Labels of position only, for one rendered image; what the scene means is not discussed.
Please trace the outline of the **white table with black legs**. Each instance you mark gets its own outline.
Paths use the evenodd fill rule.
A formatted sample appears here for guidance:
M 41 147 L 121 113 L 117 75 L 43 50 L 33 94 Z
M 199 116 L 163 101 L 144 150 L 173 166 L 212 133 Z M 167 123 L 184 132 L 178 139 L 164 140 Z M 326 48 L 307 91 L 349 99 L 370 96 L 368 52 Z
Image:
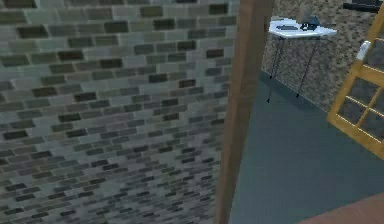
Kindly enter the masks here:
M 276 26 L 278 25 L 292 25 L 299 28 L 299 30 L 295 31 L 283 31 L 276 29 Z M 290 39 L 311 39 L 314 40 L 315 43 L 313 45 L 313 49 L 311 51 L 311 54 L 309 56 L 308 62 L 305 65 L 304 73 L 300 79 L 299 87 L 296 91 L 296 97 L 300 96 L 301 90 L 303 88 L 303 85 L 305 83 L 309 67 L 311 65 L 312 59 L 315 55 L 316 50 L 318 49 L 320 45 L 320 40 L 322 37 L 328 37 L 328 36 L 334 36 L 337 34 L 337 31 L 335 29 L 326 28 L 323 26 L 318 26 L 316 30 L 314 31 L 303 31 L 300 29 L 301 24 L 298 23 L 294 19 L 289 18 L 279 18 L 278 20 L 274 20 L 270 22 L 269 31 L 268 33 L 271 36 L 276 36 L 278 38 L 278 44 L 275 50 L 275 55 L 272 63 L 272 70 L 269 73 L 269 79 L 275 79 L 277 78 L 277 72 L 280 67 L 280 61 L 282 58 L 282 54 L 284 52 L 284 46 L 285 43 Z

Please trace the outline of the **dark grey object on table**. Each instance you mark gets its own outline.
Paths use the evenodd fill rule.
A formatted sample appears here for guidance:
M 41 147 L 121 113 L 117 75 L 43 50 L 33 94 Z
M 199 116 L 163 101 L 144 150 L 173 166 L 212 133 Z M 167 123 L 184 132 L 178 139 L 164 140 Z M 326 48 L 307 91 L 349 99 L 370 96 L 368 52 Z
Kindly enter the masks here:
M 300 29 L 303 31 L 314 31 L 319 25 L 319 19 L 316 16 L 311 16 L 301 24 Z

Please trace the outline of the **yellow glazed room door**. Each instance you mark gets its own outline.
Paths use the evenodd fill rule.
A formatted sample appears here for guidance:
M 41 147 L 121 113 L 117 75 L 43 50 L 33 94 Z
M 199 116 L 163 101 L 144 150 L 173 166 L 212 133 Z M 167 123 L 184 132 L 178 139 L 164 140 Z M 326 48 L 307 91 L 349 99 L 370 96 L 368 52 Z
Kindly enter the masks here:
M 384 3 L 365 41 L 370 48 L 352 63 L 327 121 L 384 160 Z

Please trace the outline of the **brown wooden door frame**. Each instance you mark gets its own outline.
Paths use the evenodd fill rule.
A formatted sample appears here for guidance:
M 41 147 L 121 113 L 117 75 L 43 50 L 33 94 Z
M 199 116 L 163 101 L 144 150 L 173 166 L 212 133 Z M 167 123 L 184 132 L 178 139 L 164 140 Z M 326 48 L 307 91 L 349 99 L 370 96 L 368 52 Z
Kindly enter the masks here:
M 228 224 L 275 0 L 240 0 L 213 224 Z

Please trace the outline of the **black wall-mounted object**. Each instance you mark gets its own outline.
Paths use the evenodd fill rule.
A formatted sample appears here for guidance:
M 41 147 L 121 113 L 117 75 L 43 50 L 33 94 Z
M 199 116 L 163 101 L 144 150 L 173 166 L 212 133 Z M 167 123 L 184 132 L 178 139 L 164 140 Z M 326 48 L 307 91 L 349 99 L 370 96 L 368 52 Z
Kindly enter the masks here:
M 384 0 L 345 0 L 343 3 L 344 9 L 377 13 Z

